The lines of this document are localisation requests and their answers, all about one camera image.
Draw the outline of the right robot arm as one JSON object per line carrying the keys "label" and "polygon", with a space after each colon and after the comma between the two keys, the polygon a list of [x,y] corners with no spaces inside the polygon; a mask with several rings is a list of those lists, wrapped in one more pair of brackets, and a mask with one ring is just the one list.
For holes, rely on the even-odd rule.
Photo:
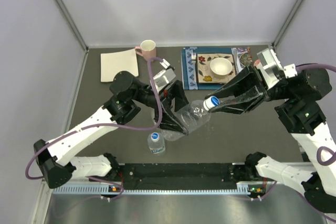
{"label": "right robot arm", "polygon": [[282,100],[275,107],[279,120],[299,143],[313,170],[299,170],[255,152],[244,165],[233,165],[233,181],[269,178],[298,192],[316,210],[335,213],[335,141],[318,101],[331,92],[328,75],[334,67],[310,63],[287,65],[266,72],[261,66],[243,69],[213,92],[222,102],[211,112],[243,114],[263,102]]}

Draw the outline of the clear label-free plastic bottle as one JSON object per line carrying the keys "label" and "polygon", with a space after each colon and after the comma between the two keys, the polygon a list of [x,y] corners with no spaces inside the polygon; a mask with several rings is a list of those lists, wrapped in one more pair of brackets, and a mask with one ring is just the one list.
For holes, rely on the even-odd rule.
{"label": "clear label-free plastic bottle", "polygon": [[179,132],[173,132],[169,130],[160,129],[161,133],[166,141],[176,141],[184,136],[190,135],[192,132],[196,131],[204,124],[206,124],[210,118],[211,114],[206,111],[203,106],[204,100],[195,100],[181,108],[176,112],[176,117],[182,122],[182,124],[187,128],[188,134],[184,135]]}

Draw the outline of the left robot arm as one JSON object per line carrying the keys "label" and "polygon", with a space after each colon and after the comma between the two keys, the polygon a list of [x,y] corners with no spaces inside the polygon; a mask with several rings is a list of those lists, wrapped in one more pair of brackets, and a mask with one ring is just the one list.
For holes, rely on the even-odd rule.
{"label": "left robot arm", "polygon": [[109,153],[96,157],[78,157],[84,148],[118,125],[125,126],[140,112],[137,102],[154,110],[153,121],[162,130],[187,134],[187,129],[175,112],[188,104],[183,84],[176,80],[172,69],[162,70],[154,77],[153,88],[142,83],[127,71],[119,72],[110,85],[112,97],[92,116],[61,137],[50,141],[39,140],[34,144],[36,163],[51,189],[58,188],[71,179],[98,177],[114,180],[120,172],[116,158]]}

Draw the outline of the blue white bottle cap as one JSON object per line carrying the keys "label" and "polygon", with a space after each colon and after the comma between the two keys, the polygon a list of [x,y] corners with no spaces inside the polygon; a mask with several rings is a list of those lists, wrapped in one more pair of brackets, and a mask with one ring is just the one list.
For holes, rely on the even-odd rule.
{"label": "blue white bottle cap", "polygon": [[220,104],[220,101],[215,96],[211,96],[211,97],[205,99],[204,102],[203,102],[203,106],[204,106],[206,111],[209,111],[210,109],[218,106],[219,104]]}

